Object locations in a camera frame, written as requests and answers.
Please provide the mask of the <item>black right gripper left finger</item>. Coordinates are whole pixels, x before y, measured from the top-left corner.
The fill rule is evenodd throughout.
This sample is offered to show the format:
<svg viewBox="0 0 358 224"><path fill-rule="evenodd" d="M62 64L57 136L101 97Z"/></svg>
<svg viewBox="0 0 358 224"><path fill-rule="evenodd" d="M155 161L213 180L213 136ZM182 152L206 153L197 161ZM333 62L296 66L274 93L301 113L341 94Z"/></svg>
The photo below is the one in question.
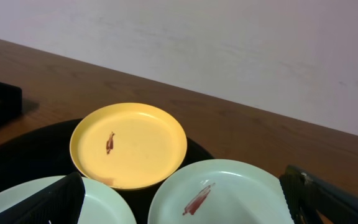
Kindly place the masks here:
<svg viewBox="0 0 358 224"><path fill-rule="evenodd" d="M0 223L77 224L84 198L82 176L73 172L0 212Z"/></svg>

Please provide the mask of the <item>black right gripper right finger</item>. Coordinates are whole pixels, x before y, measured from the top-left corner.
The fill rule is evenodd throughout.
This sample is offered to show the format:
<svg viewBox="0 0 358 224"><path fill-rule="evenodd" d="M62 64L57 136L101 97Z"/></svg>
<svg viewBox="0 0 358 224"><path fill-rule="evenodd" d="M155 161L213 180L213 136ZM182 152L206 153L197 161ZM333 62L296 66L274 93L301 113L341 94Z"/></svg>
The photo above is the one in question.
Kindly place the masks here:
<svg viewBox="0 0 358 224"><path fill-rule="evenodd" d="M296 166L287 166L279 181L295 224L322 223L321 215L332 223L358 223L358 197Z"/></svg>

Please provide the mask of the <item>yellow plate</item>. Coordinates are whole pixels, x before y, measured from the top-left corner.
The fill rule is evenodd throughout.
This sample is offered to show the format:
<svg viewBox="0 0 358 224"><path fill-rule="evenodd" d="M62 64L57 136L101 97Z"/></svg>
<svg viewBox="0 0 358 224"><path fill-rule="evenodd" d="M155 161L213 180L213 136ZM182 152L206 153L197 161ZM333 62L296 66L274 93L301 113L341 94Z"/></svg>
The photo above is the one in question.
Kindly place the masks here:
<svg viewBox="0 0 358 224"><path fill-rule="evenodd" d="M172 175L187 145L181 124L166 111L118 103L83 118L71 135L69 151L85 177L114 189L137 190Z"/></svg>

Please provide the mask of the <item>round black tray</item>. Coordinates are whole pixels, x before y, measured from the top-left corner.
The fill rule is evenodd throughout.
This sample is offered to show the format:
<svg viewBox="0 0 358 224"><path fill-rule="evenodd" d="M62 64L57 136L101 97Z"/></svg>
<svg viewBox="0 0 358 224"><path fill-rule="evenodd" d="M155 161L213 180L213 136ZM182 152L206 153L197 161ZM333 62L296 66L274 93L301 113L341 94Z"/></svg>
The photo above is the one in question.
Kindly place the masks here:
<svg viewBox="0 0 358 224"><path fill-rule="evenodd" d="M73 119L46 126L0 145L0 192L30 180L78 171L71 160L69 143L80 121ZM187 152L180 168L208 159L214 157L187 138ZM161 183L141 190L118 191L137 223L147 223L150 204L160 186Z"/></svg>

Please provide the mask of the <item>green plate with red smear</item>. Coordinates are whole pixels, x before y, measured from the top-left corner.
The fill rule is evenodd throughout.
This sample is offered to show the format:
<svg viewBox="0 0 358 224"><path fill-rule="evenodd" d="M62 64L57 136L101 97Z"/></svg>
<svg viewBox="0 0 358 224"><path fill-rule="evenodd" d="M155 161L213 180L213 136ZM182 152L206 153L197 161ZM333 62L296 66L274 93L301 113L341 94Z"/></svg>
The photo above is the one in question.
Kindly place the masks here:
<svg viewBox="0 0 358 224"><path fill-rule="evenodd" d="M247 163L211 159L187 165L157 190L149 224L293 223L279 180Z"/></svg>

